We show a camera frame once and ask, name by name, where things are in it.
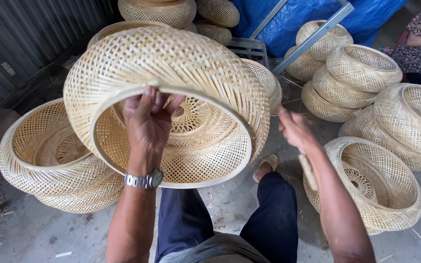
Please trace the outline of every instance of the metal pole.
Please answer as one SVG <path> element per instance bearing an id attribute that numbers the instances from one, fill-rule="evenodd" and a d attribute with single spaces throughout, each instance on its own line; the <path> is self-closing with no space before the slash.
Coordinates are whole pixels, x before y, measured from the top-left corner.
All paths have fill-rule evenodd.
<path id="1" fill-rule="evenodd" d="M 272 18 L 277 14 L 277 12 L 285 5 L 287 0 L 280 0 L 280 2 L 272 9 L 272 11 L 269 13 L 269 15 L 266 16 L 266 18 L 259 24 L 258 28 L 251 34 L 249 39 L 255 39 L 259 33 L 267 26 L 269 21 L 272 20 Z"/>
<path id="2" fill-rule="evenodd" d="M 286 67 L 293 63 L 301 54 L 305 53 L 316 41 L 321 39 L 326 33 L 335 27 L 342 19 L 344 19 L 350 12 L 354 10 L 354 7 L 346 0 L 337 0 L 342 4 L 334 15 L 332 15 L 322 26 L 320 26 L 311 36 L 309 36 L 301 45 L 299 45 L 295 51 L 293 51 L 288 57 L 286 57 L 279 65 L 277 65 L 272 73 L 274 75 L 280 74 Z"/>

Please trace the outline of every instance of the dark blue trousers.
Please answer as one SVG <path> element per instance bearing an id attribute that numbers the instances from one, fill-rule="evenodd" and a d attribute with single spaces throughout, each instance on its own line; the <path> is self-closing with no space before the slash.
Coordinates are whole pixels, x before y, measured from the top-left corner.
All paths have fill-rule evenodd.
<path id="1" fill-rule="evenodd" d="M 297 261 L 295 189 L 278 172 L 258 185 L 259 207 L 240 236 L 272 263 Z M 194 247 L 214 236 L 211 216 L 196 189 L 162 188 L 155 263 L 172 252 Z"/>

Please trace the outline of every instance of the corrugated metal wall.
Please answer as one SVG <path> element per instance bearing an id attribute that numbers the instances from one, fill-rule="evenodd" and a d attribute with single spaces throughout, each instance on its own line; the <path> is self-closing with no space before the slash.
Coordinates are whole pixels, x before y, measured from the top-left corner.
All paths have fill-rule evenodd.
<path id="1" fill-rule="evenodd" d="M 0 0 L 0 102 L 112 14 L 110 0 Z"/>

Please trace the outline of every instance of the hand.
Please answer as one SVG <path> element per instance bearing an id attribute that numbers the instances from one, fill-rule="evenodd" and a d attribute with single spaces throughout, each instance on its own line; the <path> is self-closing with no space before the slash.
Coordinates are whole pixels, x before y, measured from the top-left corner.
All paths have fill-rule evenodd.
<path id="1" fill-rule="evenodd" d="M 277 116 L 280 119 L 279 131 L 283 131 L 288 143 L 298 148 L 302 154 L 308 155 L 312 150 L 321 148 L 303 115 L 288 112 L 284 107 L 279 106 Z"/>
<path id="2" fill-rule="evenodd" d="M 159 168 L 170 128 L 172 114 L 185 95 L 175 95 L 164 107 L 170 94 L 159 93 L 146 86 L 142 95 L 125 99 L 123 117 L 131 146 L 128 173 L 145 176 Z"/>

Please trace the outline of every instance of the wristwatch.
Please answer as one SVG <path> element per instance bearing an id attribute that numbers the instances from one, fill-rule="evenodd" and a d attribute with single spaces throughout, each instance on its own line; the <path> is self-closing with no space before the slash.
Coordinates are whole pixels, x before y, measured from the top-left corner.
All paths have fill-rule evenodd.
<path id="1" fill-rule="evenodd" d="M 159 186 L 163 179 L 163 172 L 160 169 L 154 169 L 146 176 L 132 176 L 128 171 L 124 174 L 124 182 L 132 187 L 155 189 Z"/>

